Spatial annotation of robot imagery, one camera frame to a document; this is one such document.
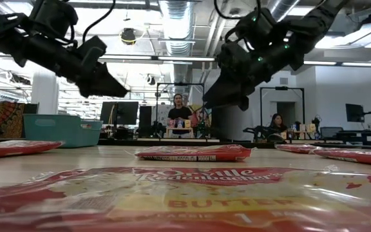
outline laboratory room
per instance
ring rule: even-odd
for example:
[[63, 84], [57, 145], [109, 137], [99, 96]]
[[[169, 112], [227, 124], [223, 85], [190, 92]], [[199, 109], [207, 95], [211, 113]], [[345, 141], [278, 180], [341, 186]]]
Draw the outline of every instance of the laboratory room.
[[371, 232], [371, 0], [0, 0], [0, 232]]

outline orville redenbacher's logo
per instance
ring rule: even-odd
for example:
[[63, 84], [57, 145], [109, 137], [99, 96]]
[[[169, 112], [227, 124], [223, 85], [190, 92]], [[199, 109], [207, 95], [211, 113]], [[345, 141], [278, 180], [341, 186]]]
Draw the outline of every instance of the orville redenbacher's logo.
[[281, 173], [255, 173], [253, 170], [224, 170], [224, 171], [208, 171], [184, 173], [178, 170], [165, 170], [150, 173], [135, 174], [138, 181], [160, 181], [160, 180], [272, 180], [282, 176]]

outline computer monitor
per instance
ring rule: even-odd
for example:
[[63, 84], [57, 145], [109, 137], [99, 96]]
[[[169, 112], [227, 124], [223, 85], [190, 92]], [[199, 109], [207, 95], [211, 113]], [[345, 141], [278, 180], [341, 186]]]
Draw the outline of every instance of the computer monitor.
[[365, 122], [365, 111], [361, 105], [346, 104], [346, 115], [348, 122]]
[[115, 116], [117, 116], [118, 125], [136, 125], [138, 113], [138, 102], [103, 102], [101, 108], [100, 120], [104, 124], [114, 124]]

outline table surface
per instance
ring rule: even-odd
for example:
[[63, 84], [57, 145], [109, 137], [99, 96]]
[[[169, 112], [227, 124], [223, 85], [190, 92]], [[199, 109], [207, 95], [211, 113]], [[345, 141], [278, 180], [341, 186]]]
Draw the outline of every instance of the table surface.
[[299, 168], [371, 174], [371, 165], [325, 159], [317, 155], [300, 155], [286, 151], [258, 149], [243, 162], [173, 162], [140, 160], [134, 157], [144, 147], [95, 146], [56, 149], [38, 155], [0, 158], [0, 187], [30, 180], [41, 173], [69, 169], [105, 167], [162, 168]]

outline man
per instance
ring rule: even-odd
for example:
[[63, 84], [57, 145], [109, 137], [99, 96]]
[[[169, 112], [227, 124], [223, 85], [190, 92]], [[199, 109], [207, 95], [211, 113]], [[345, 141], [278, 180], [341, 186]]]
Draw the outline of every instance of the man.
[[[174, 108], [168, 112], [168, 119], [170, 120], [191, 120], [191, 110], [183, 106], [183, 96], [181, 94], [174, 95]], [[187, 130], [173, 130], [174, 137], [186, 138], [189, 137], [190, 131]]]

